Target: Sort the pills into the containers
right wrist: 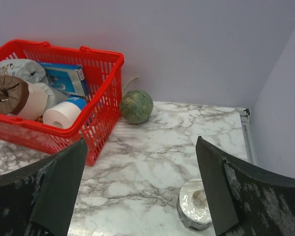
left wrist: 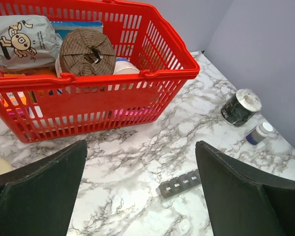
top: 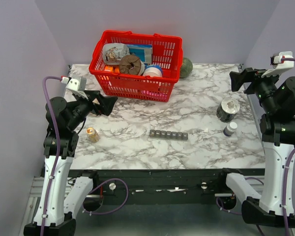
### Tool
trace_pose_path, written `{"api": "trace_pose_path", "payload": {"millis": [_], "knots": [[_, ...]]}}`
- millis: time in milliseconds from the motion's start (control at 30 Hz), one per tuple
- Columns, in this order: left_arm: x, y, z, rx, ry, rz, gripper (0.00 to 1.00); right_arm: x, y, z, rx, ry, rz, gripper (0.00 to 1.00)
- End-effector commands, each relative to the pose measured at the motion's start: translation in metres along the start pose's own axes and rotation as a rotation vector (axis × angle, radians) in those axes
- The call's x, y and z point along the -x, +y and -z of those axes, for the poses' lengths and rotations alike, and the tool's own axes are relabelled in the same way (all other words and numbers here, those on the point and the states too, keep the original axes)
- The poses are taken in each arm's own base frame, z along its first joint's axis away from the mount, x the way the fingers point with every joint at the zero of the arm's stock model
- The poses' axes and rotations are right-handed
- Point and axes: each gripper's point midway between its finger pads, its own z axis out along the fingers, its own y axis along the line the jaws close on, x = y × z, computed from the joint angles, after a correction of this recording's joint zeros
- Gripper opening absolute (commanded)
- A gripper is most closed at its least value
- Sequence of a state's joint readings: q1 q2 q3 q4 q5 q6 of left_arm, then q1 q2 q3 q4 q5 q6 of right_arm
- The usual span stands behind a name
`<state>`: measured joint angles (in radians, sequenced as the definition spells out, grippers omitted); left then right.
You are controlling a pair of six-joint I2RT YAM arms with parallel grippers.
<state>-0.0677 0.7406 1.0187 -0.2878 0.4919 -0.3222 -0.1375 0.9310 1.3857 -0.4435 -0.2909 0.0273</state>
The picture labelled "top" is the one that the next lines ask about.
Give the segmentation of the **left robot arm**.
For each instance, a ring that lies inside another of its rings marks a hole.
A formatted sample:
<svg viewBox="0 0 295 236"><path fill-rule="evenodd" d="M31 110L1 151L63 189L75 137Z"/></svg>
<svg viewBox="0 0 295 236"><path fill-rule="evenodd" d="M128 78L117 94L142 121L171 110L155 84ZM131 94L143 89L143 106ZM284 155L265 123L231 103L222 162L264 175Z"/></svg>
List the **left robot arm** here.
<svg viewBox="0 0 295 236"><path fill-rule="evenodd" d="M45 174L40 203L32 223L25 225L25 236L72 236L76 216L87 194L99 189L96 174L81 174L66 194L70 167L79 140L76 128L88 114L109 116L117 101L115 96L102 96L87 90L75 101L54 97L46 104L49 125L44 140Z"/></svg>

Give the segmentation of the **grey weekly pill organizer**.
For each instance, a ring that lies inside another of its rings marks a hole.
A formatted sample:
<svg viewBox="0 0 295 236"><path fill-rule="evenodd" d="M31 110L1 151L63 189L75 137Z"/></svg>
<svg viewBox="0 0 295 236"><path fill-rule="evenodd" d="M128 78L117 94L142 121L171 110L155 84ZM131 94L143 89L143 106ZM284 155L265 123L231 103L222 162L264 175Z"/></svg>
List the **grey weekly pill organizer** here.
<svg viewBox="0 0 295 236"><path fill-rule="evenodd" d="M149 131L149 137L151 137L151 138L160 138L160 139L168 139L168 140L187 141L188 140L188 133L151 129Z"/></svg>

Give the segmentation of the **white pill bottle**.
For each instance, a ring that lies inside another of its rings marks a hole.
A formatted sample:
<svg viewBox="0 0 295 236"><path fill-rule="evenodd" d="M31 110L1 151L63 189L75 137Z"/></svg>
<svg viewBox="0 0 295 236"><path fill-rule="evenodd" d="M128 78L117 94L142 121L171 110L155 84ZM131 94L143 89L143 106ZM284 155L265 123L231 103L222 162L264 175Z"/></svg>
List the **white pill bottle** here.
<svg viewBox="0 0 295 236"><path fill-rule="evenodd" d="M228 137L232 136L237 130L237 128L238 128L237 123L232 121L226 125L226 127L223 130L223 133L225 136L228 136Z"/></svg>

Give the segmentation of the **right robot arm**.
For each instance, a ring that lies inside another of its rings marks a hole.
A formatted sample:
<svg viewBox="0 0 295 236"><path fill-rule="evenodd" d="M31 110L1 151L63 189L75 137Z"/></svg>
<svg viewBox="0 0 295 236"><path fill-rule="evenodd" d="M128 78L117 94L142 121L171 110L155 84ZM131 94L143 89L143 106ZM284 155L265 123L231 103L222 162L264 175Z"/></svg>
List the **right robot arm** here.
<svg viewBox="0 0 295 236"><path fill-rule="evenodd" d="M262 145L265 153L264 187L259 194L234 171L217 179L217 189L232 192L241 202L245 223L288 231L295 228L292 202L292 181L295 160L295 77L289 77L279 87L278 73L246 68L230 72L231 89L238 91L250 83L245 94L255 94L264 114L260 120Z"/></svg>

